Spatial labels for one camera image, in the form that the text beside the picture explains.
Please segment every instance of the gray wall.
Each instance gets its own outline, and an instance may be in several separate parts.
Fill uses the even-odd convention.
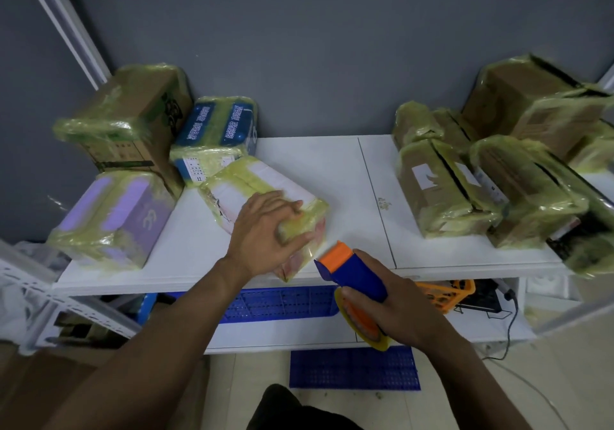
[[[111,68],[251,96],[262,136],[386,133],[401,102],[459,108],[483,64],[529,50],[589,80],[614,61],[614,0],[74,2]]]
[[[0,0],[0,72],[0,238],[45,240],[96,175],[51,133],[93,88],[37,0]]]

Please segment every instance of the orange tape dispenser part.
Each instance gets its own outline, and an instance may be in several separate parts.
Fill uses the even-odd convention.
[[[325,281],[349,286],[377,302],[384,302],[388,297],[380,278],[341,241],[314,262]],[[388,349],[388,336],[366,312],[343,297],[340,287],[335,290],[335,302],[348,324],[366,343],[379,351]]]

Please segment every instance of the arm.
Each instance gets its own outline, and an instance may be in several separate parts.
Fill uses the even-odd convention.
[[[342,288],[344,297],[367,312],[391,338],[426,354],[441,378],[460,430],[531,430],[472,345],[418,286],[370,255],[355,252],[381,278],[388,298],[380,304],[349,287]]]
[[[69,396],[45,430],[164,428],[241,288],[312,239],[305,233],[281,245],[276,238],[279,223],[297,218],[301,204],[280,192],[252,196],[234,224],[228,254]]]

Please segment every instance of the blue plastic crate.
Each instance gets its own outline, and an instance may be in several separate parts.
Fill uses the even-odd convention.
[[[339,312],[336,286],[294,286],[243,289],[220,323],[261,322],[296,318],[330,317]],[[167,293],[180,297],[181,292]]]
[[[411,348],[292,351],[291,388],[420,391]]]

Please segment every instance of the person's left arm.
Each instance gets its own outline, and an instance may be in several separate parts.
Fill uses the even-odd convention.
[[[241,288],[312,239],[305,233],[280,244],[276,236],[279,223],[297,218],[300,206],[280,192],[252,196],[234,224],[227,255],[78,387],[45,430],[163,429]]]

